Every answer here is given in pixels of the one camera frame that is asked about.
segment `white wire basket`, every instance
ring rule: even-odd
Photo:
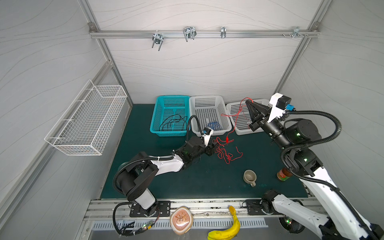
[[[229,117],[225,109],[225,103],[221,96],[218,95],[203,95],[189,98],[189,113],[196,115],[199,119],[200,127],[203,130],[205,127],[210,127],[214,130],[213,136],[223,135],[232,129]],[[193,118],[191,122],[192,132],[198,137],[201,137],[197,122]]]
[[[257,99],[257,100],[254,100],[254,102],[271,107],[268,99]],[[252,123],[252,121],[251,121],[251,116],[249,114],[249,110],[245,104],[245,101],[242,102],[242,106],[243,106],[242,111],[240,112],[236,122],[236,127],[235,127],[236,134],[244,135],[244,134],[250,134],[255,132],[263,132],[263,129],[261,128],[258,128],[254,132],[249,128],[249,124]],[[237,114],[239,111],[239,108],[240,108],[240,102],[227,104],[227,112],[229,112],[229,115]],[[236,117],[230,117],[230,119],[232,124],[235,125]]]
[[[127,98],[120,85],[93,85],[85,90],[88,93],[84,89],[79,93],[85,97],[74,100],[45,137],[49,144],[69,156],[101,155]],[[63,119],[76,103],[75,111]]]

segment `red wire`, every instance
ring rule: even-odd
[[[237,158],[232,159],[233,154],[232,154],[232,153],[227,153],[227,151],[226,151],[226,149],[224,148],[224,146],[227,145],[228,143],[234,141],[234,139],[229,140],[229,139],[228,139],[228,136],[229,136],[229,134],[231,134],[231,133],[233,133],[233,132],[235,131],[236,124],[237,124],[237,118],[239,117],[240,112],[243,110],[243,106],[241,105],[241,103],[242,103],[245,99],[247,99],[247,98],[244,98],[243,100],[241,100],[241,102],[240,102],[240,106],[239,106],[239,111],[237,112],[237,114],[235,114],[235,115],[225,115],[225,114],[221,114],[221,116],[225,116],[225,117],[234,117],[234,116],[236,116],[235,126],[233,127],[233,130],[230,131],[230,132],[227,134],[227,136],[226,136],[226,138],[225,138],[225,141],[221,140],[219,137],[217,137],[216,140],[215,140],[215,139],[213,140],[213,141],[216,141],[216,142],[219,144],[219,146],[218,146],[218,147],[216,148],[216,150],[215,150],[215,153],[217,153],[217,157],[220,158],[220,159],[224,159],[224,161],[225,161],[226,164],[230,164],[231,161],[236,160],[236,159],[238,159],[238,158],[241,158],[241,157],[243,156],[243,153],[242,153],[242,152],[239,152],[239,150],[237,149],[237,146],[236,146],[236,150],[237,150],[237,152],[238,152],[239,154],[241,153],[241,155],[240,155],[240,157],[237,157]]]

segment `beige cup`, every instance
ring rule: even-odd
[[[243,174],[244,182],[251,184],[252,187],[256,186],[256,173],[252,170],[246,170]]]

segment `banana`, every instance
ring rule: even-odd
[[[240,231],[240,222],[236,217],[236,210],[233,206],[229,206],[229,211],[233,217],[233,225],[224,231],[211,231],[208,233],[208,240],[231,240]]]

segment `dark green table mat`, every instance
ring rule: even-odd
[[[102,199],[124,198],[113,189],[112,179],[123,162],[129,161],[138,152],[152,156],[167,156],[179,148],[185,137],[159,137],[149,131],[154,104],[135,104],[121,138],[107,181],[101,193]],[[261,197],[269,189],[276,189],[287,197],[307,197],[307,193],[295,177],[280,182],[276,174],[283,167],[279,159],[280,150],[264,133],[242,136],[235,132],[229,135],[230,143],[226,150],[235,156],[243,152],[243,157],[226,164],[217,154],[203,155],[198,163],[186,170],[169,172],[156,176],[149,186],[158,199],[169,198],[240,198]],[[256,186],[243,181],[245,170],[251,169],[257,175]]]

